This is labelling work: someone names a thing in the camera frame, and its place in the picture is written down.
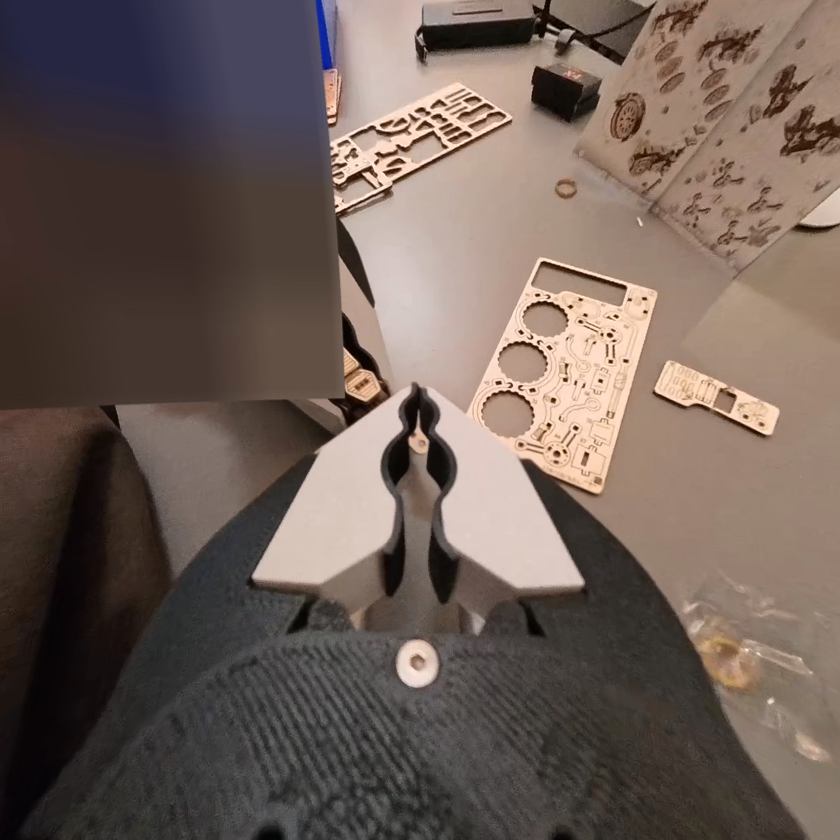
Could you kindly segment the yellow rubber band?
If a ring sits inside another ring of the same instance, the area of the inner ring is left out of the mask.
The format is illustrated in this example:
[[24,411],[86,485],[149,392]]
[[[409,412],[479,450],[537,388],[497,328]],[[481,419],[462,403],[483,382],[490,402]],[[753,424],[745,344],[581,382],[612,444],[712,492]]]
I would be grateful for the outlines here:
[[760,667],[754,655],[739,641],[725,636],[704,639],[698,653],[711,679],[720,687],[740,692],[754,691]]

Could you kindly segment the small wooden parts sheet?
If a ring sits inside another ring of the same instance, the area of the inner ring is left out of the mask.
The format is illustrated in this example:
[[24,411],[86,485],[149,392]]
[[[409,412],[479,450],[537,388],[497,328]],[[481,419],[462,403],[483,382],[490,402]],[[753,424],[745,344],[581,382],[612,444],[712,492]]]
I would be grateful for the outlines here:
[[780,416],[776,406],[673,360],[665,363],[654,393],[683,408],[703,408],[765,437],[773,434]]

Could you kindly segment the wooden puzzle model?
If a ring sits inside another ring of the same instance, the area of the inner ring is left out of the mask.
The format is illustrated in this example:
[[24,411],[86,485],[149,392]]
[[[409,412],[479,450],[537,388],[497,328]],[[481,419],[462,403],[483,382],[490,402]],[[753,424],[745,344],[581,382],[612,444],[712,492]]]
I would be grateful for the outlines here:
[[[347,349],[343,350],[343,381],[344,396],[334,404],[345,427],[351,427],[392,396],[384,380]],[[417,455],[427,455],[429,440],[419,424],[419,409],[409,403],[405,414],[411,432],[407,439],[410,449]]]

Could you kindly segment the wooden cut-out frame sheet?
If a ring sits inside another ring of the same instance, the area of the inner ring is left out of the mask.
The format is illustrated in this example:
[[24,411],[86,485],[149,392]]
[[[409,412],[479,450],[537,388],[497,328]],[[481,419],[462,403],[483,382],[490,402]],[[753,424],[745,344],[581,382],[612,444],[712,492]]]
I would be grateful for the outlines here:
[[333,140],[336,217],[388,196],[396,183],[510,122],[509,113],[456,82]]

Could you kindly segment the wooden sheet with round holes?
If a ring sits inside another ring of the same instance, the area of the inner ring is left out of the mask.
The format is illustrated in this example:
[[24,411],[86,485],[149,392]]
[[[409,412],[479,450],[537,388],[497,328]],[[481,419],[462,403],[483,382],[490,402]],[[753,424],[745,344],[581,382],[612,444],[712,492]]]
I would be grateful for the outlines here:
[[542,257],[472,398],[491,430],[500,399],[520,429],[496,431],[511,452],[593,495],[604,490],[657,291]]

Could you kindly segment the blue bin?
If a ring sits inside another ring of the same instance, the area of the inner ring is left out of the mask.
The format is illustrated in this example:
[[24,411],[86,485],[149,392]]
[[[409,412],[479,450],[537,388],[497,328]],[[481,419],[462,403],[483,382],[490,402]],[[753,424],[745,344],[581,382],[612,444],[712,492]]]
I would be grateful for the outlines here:
[[318,0],[316,8],[322,68],[330,70],[336,67],[335,50],[339,20],[337,1]]

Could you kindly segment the black box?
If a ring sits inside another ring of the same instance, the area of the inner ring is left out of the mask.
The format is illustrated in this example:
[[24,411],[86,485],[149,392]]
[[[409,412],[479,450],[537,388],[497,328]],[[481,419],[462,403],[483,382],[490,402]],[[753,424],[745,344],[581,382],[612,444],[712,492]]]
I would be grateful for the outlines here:
[[571,123],[595,110],[601,86],[601,77],[562,62],[535,66],[531,102]]

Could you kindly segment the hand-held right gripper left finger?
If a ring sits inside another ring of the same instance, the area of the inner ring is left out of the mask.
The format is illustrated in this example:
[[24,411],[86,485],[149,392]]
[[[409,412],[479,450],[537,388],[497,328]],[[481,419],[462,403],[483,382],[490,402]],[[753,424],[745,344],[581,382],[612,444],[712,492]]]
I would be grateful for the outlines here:
[[251,576],[258,587],[341,604],[348,614],[403,580],[405,510],[420,388],[401,390],[322,446]]

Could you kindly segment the white monitor stand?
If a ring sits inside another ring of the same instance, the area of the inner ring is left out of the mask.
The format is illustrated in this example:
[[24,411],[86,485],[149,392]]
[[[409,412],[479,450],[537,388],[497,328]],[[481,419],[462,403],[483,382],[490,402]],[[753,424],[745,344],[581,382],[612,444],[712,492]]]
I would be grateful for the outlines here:
[[839,226],[839,187],[824,201],[808,213],[797,225],[806,230],[826,230]]

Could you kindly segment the clear plastic bag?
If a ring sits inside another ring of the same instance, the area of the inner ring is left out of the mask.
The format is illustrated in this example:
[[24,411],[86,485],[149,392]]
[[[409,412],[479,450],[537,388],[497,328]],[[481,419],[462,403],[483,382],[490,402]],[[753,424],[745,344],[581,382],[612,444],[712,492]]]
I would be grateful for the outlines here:
[[838,616],[806,597],[778,598],[722,572],[678,608],[696,651],[709,637],[739,640],[756,658],[754,691],[718,686],[724,706],[800,759],[838,769]]

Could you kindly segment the printed instruction sheet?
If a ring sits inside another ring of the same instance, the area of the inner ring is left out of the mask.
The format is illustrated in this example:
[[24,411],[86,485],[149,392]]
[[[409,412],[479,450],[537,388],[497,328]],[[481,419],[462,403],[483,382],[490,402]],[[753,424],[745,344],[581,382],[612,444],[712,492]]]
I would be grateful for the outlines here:
[[737,275],[838,189],[839,2],[657,2],[575,152]]

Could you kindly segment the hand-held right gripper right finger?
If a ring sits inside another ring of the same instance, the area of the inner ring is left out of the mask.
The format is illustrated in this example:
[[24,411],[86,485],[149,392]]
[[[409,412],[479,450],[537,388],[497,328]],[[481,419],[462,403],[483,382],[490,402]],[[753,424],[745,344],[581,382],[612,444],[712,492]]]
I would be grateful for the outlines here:
[[583,592],[520,458],[433,388],[420,390],[420,428],[439,490],[428,551],[437,599],[486,621],[503,603]]

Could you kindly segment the person's tan shirt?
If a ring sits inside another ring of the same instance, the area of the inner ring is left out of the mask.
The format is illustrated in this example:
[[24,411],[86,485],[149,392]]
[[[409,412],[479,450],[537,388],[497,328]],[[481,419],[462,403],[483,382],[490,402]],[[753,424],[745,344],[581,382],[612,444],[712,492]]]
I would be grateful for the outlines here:
[[171,584],[147,481],[100,407],[1,412],[1,817],[15,836]]

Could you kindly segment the black power adapter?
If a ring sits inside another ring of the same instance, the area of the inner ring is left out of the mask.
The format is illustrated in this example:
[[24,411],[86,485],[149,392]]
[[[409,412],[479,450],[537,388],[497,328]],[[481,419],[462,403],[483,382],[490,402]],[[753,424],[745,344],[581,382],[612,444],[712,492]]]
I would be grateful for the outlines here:
[[416,57],[439,50],[527,44],[537,16],[529,1],[425,3],[414,35]]

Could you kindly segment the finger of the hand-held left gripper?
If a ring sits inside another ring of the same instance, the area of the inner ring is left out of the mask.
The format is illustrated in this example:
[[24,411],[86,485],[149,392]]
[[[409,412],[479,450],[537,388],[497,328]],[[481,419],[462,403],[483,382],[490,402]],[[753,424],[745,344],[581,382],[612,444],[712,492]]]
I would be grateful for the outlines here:
[[343,263],[343,315],[353,328],[355,344],[371,358],[371,363],[364,363],[364,367],[369,371],[375,371],[387,388],[392,389],[392,367],[375,306],[369,302],[362,287],[345,263]]

